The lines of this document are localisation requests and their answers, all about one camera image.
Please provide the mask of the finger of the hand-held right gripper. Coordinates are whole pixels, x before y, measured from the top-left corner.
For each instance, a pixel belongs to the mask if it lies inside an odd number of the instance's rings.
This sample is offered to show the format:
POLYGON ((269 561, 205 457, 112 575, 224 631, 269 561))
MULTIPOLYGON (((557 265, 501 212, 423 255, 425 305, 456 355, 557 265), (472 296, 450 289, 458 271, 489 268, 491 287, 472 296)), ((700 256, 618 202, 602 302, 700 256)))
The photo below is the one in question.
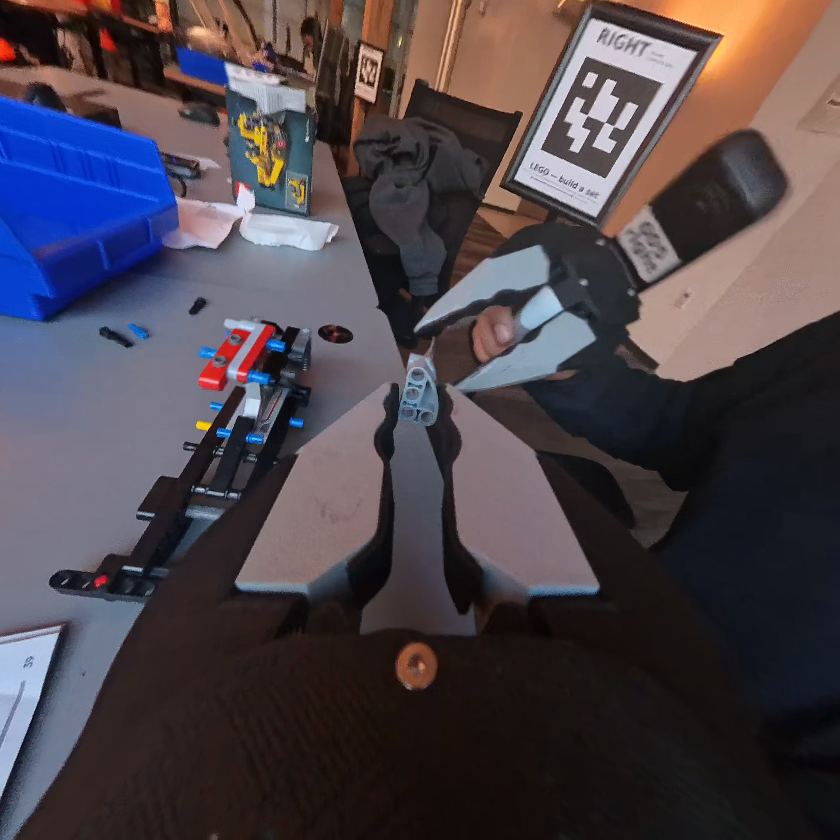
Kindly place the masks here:
POLYGON ((564 312, 553 288, 551 260, 542 246, 483 260, 427 310, 414 332, 430 338, 494 307, 511 310, 514 340, 525 340, 564 312))
POLYGON ((493 351, 481 355, 481 364, 455 389, 466 394, 495 391, 554 375, 571 356, 595 341, 584 318, 567 311, 551 287, 541 287, 520 308, 494 306, 474 323, 477 338, 489 338, 501 323, 505 340, 494 336, 493 351))

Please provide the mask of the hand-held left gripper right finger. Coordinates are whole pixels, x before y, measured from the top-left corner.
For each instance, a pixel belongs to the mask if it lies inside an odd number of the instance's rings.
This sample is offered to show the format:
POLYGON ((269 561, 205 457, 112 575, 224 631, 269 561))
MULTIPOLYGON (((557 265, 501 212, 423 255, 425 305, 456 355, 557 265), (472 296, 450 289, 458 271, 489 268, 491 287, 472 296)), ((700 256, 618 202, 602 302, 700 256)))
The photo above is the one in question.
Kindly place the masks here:
POLYGON ((427 430, 444 482, 444 579, 459 614, 594 597, 600 582, 533 449, 451 385, 427 430))

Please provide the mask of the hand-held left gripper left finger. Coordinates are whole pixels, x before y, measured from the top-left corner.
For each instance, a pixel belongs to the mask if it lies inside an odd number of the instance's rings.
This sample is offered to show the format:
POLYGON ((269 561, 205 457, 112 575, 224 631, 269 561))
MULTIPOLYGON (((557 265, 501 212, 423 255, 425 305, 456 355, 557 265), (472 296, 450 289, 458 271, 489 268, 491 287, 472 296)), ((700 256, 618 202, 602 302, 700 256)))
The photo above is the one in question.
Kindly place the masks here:
POLYGON ((235 581, 247 594, 364 608, 392 567, 399 388, 387 382, 303 445, 235 581))

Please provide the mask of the grey lego beam piece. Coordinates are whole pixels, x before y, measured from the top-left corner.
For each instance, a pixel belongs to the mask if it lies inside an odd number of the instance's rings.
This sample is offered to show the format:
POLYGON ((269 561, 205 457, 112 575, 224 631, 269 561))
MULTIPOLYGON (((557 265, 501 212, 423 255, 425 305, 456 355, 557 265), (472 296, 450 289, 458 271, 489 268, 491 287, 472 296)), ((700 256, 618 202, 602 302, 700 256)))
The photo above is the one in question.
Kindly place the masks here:
POLYGON ((405 423, 423 427, 436 424, 438 389, 432 349, 409 354, 398 416, 405 423))

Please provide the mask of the partly built lego model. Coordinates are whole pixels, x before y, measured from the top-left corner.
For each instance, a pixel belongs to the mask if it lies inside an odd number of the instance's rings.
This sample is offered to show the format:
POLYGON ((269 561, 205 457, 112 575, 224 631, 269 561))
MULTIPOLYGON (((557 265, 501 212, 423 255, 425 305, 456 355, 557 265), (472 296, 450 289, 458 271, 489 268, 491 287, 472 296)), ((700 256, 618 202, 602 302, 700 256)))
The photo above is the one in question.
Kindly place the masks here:
POLYGON ((144 603, 170 572, 193 527, 207 528, 243 500, 276 464, 311 390, 301 382, 311 363, 309 329, 266 320, 224 321, 217 348, 201 348, 198 385, 218 394, 213 418, 196 423, 196 442, 178 476, 161 476, 137 510, 145 524, 127 555, 111 553, 95 570, 59 570, 50 589, 107 602, 144 603))

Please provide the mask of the person's right forearm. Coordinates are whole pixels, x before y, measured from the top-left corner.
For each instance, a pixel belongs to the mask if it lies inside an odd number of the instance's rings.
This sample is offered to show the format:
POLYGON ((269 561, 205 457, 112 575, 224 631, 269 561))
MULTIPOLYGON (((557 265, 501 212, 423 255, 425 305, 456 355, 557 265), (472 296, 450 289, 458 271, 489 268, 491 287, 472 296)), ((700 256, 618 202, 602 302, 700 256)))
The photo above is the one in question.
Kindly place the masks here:
POLYGON ((755 495, 838 497, 838 350, 836 312, 691 381, 614 355, 524 389, 566 433, 673 490, 723 479, 755 495))

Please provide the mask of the lego box with yellow vehicle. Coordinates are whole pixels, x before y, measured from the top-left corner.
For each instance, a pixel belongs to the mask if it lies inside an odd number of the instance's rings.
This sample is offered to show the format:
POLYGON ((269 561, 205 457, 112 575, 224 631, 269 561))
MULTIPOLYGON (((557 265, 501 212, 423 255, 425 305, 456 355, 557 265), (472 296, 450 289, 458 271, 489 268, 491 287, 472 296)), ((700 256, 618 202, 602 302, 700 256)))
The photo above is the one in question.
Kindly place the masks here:
POLYGON ((317 113, 313 79, 225 63, 227 152, 234 191, 244 185, 259 207, 311 212, 317 113))

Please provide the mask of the person's right hand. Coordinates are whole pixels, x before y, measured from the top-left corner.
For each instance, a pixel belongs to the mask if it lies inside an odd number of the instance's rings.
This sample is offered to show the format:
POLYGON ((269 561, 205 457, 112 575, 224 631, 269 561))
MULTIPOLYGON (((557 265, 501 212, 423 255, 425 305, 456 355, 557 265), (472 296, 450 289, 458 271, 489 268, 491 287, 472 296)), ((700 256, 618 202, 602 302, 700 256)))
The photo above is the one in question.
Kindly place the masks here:
POLYGON ((508 307, 495 306, 484 310, 470 328, 470 349, 479 364, 504 354, 515 340, 515 318, 508 307))

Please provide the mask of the grey hooded jacket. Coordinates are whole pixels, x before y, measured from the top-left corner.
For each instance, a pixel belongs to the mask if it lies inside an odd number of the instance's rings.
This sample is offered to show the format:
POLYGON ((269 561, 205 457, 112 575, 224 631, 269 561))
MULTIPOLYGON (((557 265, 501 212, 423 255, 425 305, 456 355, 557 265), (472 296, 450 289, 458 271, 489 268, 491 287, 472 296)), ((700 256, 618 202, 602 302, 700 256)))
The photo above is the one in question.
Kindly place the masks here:
POLYGON ((424 118, 375 114, 353 143, 360 175, 371 182, 374 223, 398 248, 410 294, 438 290, 447 249, 429 221, 433 199, 480 197, 487 163, 451 129, 424 118))

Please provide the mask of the black chair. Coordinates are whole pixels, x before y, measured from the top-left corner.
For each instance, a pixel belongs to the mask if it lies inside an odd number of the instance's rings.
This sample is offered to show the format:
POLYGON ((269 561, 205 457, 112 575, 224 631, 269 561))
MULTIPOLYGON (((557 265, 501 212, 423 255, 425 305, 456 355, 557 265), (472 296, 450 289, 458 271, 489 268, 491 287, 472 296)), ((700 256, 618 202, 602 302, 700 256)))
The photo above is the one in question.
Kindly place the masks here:
POLYGON ((353 224, 374 283, 378 308, 387 317, 397 344, 411 350, 417 345, 414 326, 449 289, 458 253, 522 114, 486 108, 436 91, 426 82, 416 80, 401 119, 407 118, 424 118, 451 129, 464 146, 477 152, 487 164, 480 197, 462 192, 433 199, 429 221, 444 240, 447 256, 439 275, 437 291, 429 297, 410 294, 398 248, 373 221, 368 206, 371 182, 363 178, 360 171, 342 180, 353 224))

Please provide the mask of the white instruction booklet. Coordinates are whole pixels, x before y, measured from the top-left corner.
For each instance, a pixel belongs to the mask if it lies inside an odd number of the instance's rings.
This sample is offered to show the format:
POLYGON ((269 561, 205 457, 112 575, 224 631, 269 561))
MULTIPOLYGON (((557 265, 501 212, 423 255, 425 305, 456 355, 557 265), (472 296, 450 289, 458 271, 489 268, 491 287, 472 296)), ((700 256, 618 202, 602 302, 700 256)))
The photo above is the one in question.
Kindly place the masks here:
POLYGON ((1 795, 12 778, 64 624, 1 636, 1 795))

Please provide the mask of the blue box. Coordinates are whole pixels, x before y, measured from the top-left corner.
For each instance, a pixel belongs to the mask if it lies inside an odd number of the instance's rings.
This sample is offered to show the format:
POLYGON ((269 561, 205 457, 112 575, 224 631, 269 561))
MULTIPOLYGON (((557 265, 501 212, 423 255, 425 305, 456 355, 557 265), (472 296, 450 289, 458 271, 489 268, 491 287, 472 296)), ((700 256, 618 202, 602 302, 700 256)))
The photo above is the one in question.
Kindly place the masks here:
POLYGON ((226 61, 187 47, 177 46, 178 67, 185 76, 224 88, 228 84, 226 61))

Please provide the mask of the blue plastic bin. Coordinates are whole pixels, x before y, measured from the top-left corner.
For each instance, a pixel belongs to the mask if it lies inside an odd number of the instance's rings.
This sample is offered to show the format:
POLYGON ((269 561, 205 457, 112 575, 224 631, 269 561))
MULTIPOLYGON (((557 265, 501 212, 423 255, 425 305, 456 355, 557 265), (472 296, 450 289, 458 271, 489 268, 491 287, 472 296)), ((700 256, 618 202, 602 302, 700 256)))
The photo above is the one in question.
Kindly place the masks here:
POLYGON ((2 98, 1 313, 45 321, 179 226, 157 144, 2 98))

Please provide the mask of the black and white wall tag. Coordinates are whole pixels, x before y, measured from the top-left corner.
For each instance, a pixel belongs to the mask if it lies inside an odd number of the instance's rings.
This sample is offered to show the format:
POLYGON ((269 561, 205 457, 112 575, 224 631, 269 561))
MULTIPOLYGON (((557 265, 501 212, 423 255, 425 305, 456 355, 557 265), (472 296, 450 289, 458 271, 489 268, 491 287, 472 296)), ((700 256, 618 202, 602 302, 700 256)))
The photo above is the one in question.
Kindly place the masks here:
POLYGON ((353 95, 370 105, 376 103, 382 80, 385 50, 363 40, 359 42, 353 95))

